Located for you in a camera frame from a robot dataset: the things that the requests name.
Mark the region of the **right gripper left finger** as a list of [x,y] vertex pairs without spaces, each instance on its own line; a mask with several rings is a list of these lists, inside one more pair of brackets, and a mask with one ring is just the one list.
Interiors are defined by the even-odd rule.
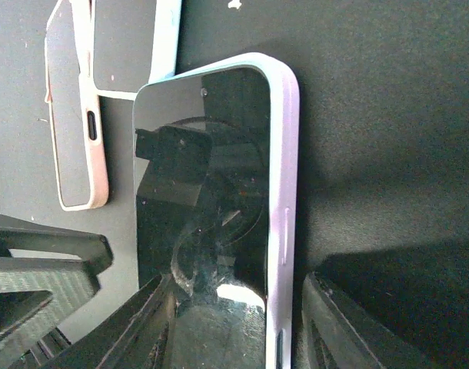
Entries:
[[44,368],[170,368],[175,331],[175,281],[151,279],[92,332]]

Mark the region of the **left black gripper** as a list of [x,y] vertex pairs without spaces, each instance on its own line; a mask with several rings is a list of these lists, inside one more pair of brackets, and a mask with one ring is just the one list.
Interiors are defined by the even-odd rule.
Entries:
[[95,275],[113,253],[104,235],[39,224],[0,227],[0,239],[7,248],[82,260],[0,257],[0,368],[7,368],[96,295]]

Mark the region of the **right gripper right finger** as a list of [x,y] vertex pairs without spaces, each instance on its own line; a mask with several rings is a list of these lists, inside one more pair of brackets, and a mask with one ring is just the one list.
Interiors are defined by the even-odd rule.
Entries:
[[304,279],[302,320],[310,368],[438,367],[316,272]]

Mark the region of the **pink phone case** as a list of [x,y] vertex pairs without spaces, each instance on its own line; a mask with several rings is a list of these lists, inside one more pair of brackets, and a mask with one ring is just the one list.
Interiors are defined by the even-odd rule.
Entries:
[[104,142],[101,126],[101,111],[99,97],[91,75],[91,57],[94,46],[93,24],[91,22],[91,1],[69,1],[72,4],[73,27],[75,33],[75,47],[79,66],[79,91],[81,99],[81,114],[83,118],[86,160],[88,163],[88,178],[91,197],[87,204],[66,207],[62,203],[58,179],[58,162],[55,153],[55,137],[52,118],[52,98],[49,91],[48,61],[46,34],[50,19],[55,12],[58,1],[50,14],[45,30],[45,102],[48,104],[49,124],[51,128],[52,149],[55,163],[58,200],[64,211],[83,211],[99,208],[108,200],[109,186],[105,160]]

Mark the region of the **teal phone case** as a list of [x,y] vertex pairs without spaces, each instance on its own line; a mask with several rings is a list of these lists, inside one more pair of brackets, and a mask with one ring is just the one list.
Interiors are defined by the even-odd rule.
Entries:
[[172,368],[265,366],[270,107],[247,66],[136,97],[138,277],[173,280]]

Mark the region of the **lavender phone case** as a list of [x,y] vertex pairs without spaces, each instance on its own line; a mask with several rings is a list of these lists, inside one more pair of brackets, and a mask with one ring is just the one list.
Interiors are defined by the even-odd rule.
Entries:
[[[269,226],[266,260],[265,366],[263,368],[288,368],[291,365],[295,210],[298,179],[300,96],[297,79],[293,71],[282,61],[262,53],[252,52],[226,58],[163,81],[241,66],[259,70],[267,79],[270,91]],[[158,82],[151,82],[143,87]]]

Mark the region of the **black phone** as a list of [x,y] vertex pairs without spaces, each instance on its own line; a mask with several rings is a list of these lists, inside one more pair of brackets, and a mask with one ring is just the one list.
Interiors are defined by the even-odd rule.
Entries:
[[74,207],[87,204],[91,190],[71,2],[56,6],[46,36],[59,188],[63,205]]

